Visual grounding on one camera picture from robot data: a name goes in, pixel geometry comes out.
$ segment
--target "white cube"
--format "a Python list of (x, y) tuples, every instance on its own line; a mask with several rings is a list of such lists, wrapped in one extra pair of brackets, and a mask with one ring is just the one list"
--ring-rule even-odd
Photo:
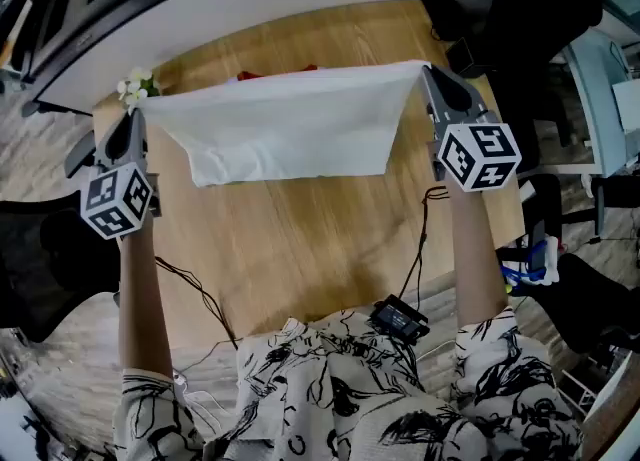
[(505, 123), (449, 125), (438, 159), (465, 191), (504, 187), (522, 160)]
[(104, 239), (139, 230), (152, 188), (135, 162), (89, 180), (82, 188), (82, 218)]

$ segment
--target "sleeve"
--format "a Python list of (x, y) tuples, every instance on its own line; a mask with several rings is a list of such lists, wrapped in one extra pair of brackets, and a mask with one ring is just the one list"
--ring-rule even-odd
[(204, 441), (191, 412), (176, 398), (171, 379), (126, 369), (114, 418), (118, 461), (202, 459)]
[(547, 351), (519, 334), (511, 307), (460, 329), (456, 355), (452, 399), (494, 459), (580, 458), (582, 432), (556, 389)]

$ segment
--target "forearm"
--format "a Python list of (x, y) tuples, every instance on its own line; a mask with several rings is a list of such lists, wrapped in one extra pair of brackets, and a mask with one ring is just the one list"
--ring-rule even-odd
[(447, 177), (453, 223), (458, 325), (495, 317), (507, 305), (489, 217), (478, 192), (466, 193)]
[(172, 377), (151, 224), (124, 238), (120, 263), (119, 341), (122, 367)]

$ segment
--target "wooden table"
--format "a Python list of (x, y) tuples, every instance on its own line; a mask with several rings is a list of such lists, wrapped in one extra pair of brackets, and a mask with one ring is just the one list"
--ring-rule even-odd
[[(164, 94), (225, 82), (242, 70), (270, 75), (308, 64), (346, 67), (425, 59), (445, 65), (420, 1), (305, 13), (213, 41), (155, 70)], [(485, 78), (475, 80), (497, 111)], [(96, 135), (118, 119), (112, 96), (94, 110)], [(186, 153), (149, 127), (149, 171), (160, 174), (156, 253), (193, 271), (219, 298), (237, 336), (374, 302), (398, 292), (416, 255), (421, 200), (434, 185), (431, 122), (418, 90), (407, 103), (382, 176), (250, 182), (197, 189)], [(524, 231), (517, 186), (485, 194), (496, 246)], [(446, 201), (429, 206), (423, 281), (453, 269)], [(172, 347), (225, 339), (199, 294), (160, 271)], [(415, 288), (415, 276), (409, 288)]]

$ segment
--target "black and white shirt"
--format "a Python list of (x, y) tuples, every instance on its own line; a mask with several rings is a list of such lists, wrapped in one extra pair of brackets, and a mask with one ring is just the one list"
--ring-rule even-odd
[(171, 380), (126, 370), (114, 418), (120, 460), (579, 459), (582, 433), (542, 344), (506, 308), (456, 339), (451, 402), (425, 393), (411, 346), (341, 312), (289, 319), (238, 351), (237, 423), (204, 448)]

